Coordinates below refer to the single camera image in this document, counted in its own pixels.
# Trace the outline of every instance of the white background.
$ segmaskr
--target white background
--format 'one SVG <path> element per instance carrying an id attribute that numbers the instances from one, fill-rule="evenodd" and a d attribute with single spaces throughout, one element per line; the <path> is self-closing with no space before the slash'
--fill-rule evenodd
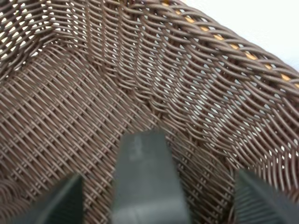
<path id="1" fill-rule="evenodd" d="M 299 71 L 298 0 L 182 0 Z"/>

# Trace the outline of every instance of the brown wicker basket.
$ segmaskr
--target brown wicker basket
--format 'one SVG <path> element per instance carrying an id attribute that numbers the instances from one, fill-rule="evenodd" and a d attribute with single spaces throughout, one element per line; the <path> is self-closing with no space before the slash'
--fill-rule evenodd
<path id="1" fill-rule="evenodd" d="M 0 1 L 0 219 L 72 171 L 106 223 L 120 137 L 162 127 L 195 223 L 235 171 L 299 201 L 299 73 L 179 1 Z"/>

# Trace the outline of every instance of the wicker basket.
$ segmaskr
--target wicker basket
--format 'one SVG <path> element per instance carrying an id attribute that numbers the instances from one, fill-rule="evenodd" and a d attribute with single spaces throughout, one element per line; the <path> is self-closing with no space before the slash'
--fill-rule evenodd
<path id="1" fill-rule="evenodd" d="M 107 223 L 119 139 L 162 127 L 195 223 L 236 170 L 299 201 L 299 73 L 178 1 L 0 1 L 0 219 L 72 171 Z"/>

